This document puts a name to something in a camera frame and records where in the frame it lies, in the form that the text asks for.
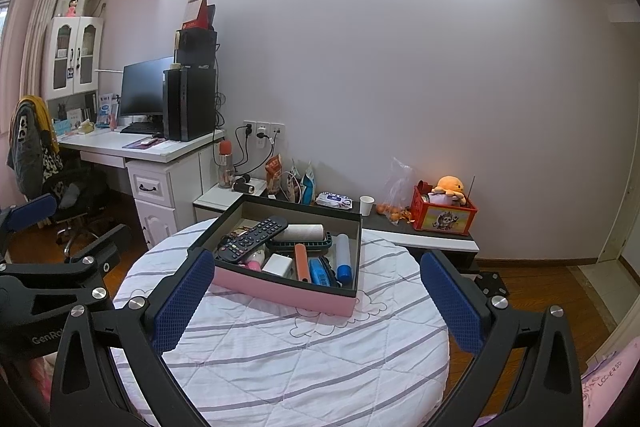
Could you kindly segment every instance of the bed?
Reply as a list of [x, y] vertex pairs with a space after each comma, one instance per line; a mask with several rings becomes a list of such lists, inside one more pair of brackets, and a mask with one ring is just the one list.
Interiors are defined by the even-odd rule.
[[[148, 295], [212, 221], [178, 232], [130, 269], [116, 308]], [[150, 411], [122, 350], [116, 367], [133, 405]], [[163, 356], [212, 426], [411, 426], [442, 400], [447, 327], [403, 247], [363, 231], [358, 303], [350, 318], [211, 285], [178, 346]]]

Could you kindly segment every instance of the window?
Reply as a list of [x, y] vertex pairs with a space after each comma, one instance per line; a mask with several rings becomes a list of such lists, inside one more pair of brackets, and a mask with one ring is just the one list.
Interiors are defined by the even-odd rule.
[[11, 4], [11, 0], [0, 0], [0, 46], [2, 45], [2, 29], [9, 11], [9, 4]]

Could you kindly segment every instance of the doll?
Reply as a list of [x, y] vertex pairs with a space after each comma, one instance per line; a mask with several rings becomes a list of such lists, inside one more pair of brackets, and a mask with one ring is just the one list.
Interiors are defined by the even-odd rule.
[[78, 6], [78, 0], [69, 1], [69, 9], [66, 11], [65, 17], [75, 17], [76, 16], [76, 6]]

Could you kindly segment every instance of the red storage box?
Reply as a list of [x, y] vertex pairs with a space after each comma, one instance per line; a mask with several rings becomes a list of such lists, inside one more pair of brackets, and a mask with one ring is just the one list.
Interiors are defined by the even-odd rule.
[[478, 209], [468, 198], [465, 206], [429, 203], [427, 194], [432, 188], [422, 181], [414, 187], [414, 199], [411, 202], [414, 229], [468, 235]]

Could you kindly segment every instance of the desk drawer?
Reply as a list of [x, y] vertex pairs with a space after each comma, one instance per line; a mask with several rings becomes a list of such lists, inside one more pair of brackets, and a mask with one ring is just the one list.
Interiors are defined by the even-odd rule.
[[150, 172], [129, 168], [133, 197], [161, 206], [174, 207], [171, 178], [168, 172]]
[[80, 151], [80, 159], [89, 163], [117, 167], [118, 169], [125, 168], [125, 159], [120, 156], [109, 156], [108, 154], [100, 154], [97, 152]]

